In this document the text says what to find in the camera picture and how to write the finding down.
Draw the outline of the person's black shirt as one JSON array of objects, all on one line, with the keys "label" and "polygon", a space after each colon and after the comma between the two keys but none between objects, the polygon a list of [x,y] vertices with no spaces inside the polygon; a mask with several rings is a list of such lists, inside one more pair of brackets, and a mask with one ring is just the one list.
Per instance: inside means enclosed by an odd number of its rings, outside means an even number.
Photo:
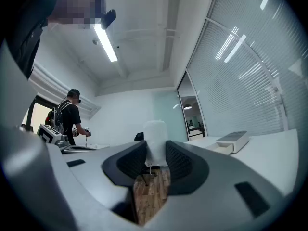
[{"label": "person's black shirt", "polygon": [[33,63],[40,44],[43,28],[48,25],[57,0],[9,0],[8,28],[5,40],[26,78],[33,71]]}]

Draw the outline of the white window blinds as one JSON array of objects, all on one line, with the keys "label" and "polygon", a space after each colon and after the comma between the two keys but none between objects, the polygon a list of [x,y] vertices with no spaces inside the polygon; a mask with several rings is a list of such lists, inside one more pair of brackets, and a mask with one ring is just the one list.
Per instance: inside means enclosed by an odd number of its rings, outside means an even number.
[{"label": "white window blinds", "polygon": [[282,88],[282,0],[212,0],[188,66],[208,136],[291,128]]}]

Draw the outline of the white grey-topped storage box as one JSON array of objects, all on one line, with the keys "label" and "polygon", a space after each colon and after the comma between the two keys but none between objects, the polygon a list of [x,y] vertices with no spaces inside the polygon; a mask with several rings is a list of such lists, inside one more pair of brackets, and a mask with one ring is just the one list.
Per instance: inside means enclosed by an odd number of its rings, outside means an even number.
[{"label": "white grey-topped storage box", "polygon": [[249,142],[249,136],[247,131],[238,131],[229,133],[215,141],[206,149],[221,154],[236,154]]}]

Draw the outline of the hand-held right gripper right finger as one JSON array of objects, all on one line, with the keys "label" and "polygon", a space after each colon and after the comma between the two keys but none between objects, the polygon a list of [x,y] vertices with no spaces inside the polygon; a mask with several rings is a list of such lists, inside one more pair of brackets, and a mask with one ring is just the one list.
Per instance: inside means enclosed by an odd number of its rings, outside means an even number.
[{"label": "hand-held right gripper right finger", "polygon": [[166,142],[167,201],[145,224],[151,231],[230,231],[249,226],[283,200],[243,162],[197,146]]}]

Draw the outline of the long ceiling light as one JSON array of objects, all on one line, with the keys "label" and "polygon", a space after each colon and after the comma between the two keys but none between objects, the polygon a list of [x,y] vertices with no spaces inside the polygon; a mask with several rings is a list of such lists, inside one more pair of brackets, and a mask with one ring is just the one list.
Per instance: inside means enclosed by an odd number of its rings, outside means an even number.
[{"label": "long ceiling light", "polygon": [[110,40],[108,38],[108,35],[106,33],[106,31],[104,29],[102,29],[101,24],[95,24],[94,26],[94,30],[96,32],[96,35],[103,47],[103,49],[105,50],[109,60],[111,62],[116,62],[118,61],[118,58],[115,54],[115,51],[110,43]]}]

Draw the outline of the frosted glass door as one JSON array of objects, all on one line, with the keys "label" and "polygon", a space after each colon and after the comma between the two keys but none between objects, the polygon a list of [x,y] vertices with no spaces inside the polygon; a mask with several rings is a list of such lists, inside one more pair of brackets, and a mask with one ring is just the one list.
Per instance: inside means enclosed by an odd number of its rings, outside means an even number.
[{"label": "frosted glass door", "polygon": [[158,91],[153,94],[154,120],[165,122],[167,138],[172,141],[188,141],[187,128],[178,93],[172,90]]}]

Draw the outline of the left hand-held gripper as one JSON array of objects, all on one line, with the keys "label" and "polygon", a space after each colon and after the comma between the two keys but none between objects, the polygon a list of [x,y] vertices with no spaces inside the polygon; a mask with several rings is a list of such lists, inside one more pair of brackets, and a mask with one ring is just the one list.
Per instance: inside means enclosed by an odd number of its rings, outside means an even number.
[{"label": "left hand-held gripper", "polygon": [[58,146],[61,151],[70,146],[68,137],[56,131],[49,125],[40,124],[37,135],[41,137],[46,143]]}]

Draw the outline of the white cylindrical object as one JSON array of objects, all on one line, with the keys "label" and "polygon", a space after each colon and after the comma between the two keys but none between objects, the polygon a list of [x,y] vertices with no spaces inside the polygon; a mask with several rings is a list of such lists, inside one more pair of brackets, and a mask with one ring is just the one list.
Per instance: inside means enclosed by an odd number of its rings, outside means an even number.
[{"label": "white cylindrical object", "polygon": [[160,120],[148,121],[143,127],[144,140],[146,141],[146,165],[167,166],[166,141],[168,140],[167,125]]}]

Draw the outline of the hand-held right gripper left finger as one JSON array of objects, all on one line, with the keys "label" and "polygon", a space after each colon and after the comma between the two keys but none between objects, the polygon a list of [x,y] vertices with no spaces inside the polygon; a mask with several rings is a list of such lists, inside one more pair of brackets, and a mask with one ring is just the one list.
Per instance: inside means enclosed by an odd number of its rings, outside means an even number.
[{"label": "hand-held right gripper left finger", "polygon": [[145,162],[146,142],[88,152],[63,154],[48,144],[53,176],[64,205],[60,216],[67,222],[57,231],[144,231],[133,196],[134,181]]}]

